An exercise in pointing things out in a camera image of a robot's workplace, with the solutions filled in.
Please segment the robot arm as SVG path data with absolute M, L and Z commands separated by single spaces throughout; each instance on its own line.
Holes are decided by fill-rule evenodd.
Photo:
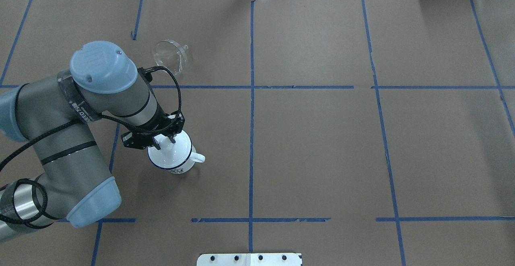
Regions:
M 158 147 L 156 136 L 182 131 L 181 109 L 167 114 L 151 88 L 152 73 L 137 68 L 109 41 L 92 41 L 57 75 L 1 95 L 1 132 L 24 145 L 1 162 L 3 169 L 33 147 L 44 172 L 1 187 L 1 242 L 34 233 L 66 219 L 75 228 L 95 223 L 121 205 L 114 176 L 89 124 L 110 120 L 128 129 L 124 146 Z

